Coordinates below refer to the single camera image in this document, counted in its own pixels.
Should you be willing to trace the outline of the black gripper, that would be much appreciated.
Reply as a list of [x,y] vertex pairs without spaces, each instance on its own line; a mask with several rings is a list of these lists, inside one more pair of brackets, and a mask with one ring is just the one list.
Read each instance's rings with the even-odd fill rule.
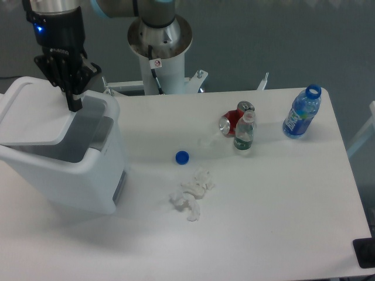
[[25,12],[43,52],[34,62],[51,85],[61,89],[69,110],[79,111],[79,95],[101,74],[98,65],[81,56],[85,40],[81,6],[26,5]]

